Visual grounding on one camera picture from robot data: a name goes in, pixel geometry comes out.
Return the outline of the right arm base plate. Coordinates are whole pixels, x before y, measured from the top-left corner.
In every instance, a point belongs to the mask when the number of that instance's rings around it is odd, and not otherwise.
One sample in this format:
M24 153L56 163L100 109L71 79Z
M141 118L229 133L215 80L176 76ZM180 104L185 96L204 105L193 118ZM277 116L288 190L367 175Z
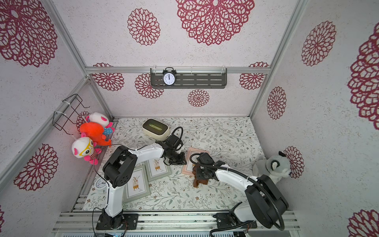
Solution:
M216 219L217 230L256 229L256 218L249 209L248 204L239 202L228 212L218 212L212 216Z

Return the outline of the green picture frame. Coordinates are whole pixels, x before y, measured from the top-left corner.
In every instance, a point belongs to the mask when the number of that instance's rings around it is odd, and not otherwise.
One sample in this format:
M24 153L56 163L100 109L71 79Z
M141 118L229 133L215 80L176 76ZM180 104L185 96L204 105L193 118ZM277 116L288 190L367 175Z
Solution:
M123 202L128 203L151 194L149 182L144 165L137 166L127 182L123 194Z
M172 174L171 168L164 163L164 158L150 159L145 162L148 181L155 181Z

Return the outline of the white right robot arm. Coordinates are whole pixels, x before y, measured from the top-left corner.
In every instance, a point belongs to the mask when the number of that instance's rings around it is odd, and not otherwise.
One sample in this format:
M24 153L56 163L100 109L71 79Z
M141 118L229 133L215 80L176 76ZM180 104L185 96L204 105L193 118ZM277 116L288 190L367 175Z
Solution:
M217 231L226 231L242 227L252 228L260 223L265 228L276 227L285 230L282 215L289 204L274 182L267 176L248 176L232 169L224 162L215 162L208 153L195 153L189 160L195 165L195 177L199 180L213 179L226 183L245 194L247 203L239 202L228 214L219 218L222 226Z

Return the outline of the pink picture frame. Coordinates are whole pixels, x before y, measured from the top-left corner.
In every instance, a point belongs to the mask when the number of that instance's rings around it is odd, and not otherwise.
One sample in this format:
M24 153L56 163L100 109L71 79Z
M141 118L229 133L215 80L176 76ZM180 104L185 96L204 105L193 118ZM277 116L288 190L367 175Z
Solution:
M182 169L182 174L193 176L192 170L194 168L194 164L190 161L190 156L197 153L208 153L208 151L196 149L193 147L188 148L187 154L186 154L186 162L187 164Z

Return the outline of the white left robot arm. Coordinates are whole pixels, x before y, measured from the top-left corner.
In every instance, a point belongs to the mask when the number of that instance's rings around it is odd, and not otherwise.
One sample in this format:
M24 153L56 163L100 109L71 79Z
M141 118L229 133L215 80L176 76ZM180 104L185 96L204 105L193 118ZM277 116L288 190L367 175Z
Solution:
M183 141L176 135L136 150L118 146L103 166L104 178L110 186L105 213L111 218L122 213L122 189L131 179L136 164L164 158L169 166L183 166L187 162L185 153L179 152L182 147Z

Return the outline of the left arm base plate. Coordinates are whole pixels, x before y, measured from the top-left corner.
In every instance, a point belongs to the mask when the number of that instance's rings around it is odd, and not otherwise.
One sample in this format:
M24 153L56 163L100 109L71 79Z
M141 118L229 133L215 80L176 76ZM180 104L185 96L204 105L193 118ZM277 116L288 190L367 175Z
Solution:
M138 224L138 214L130 214L123 212L119 213L115 217L109 216L105 210L99 217L96 225L96 230L135 230Z

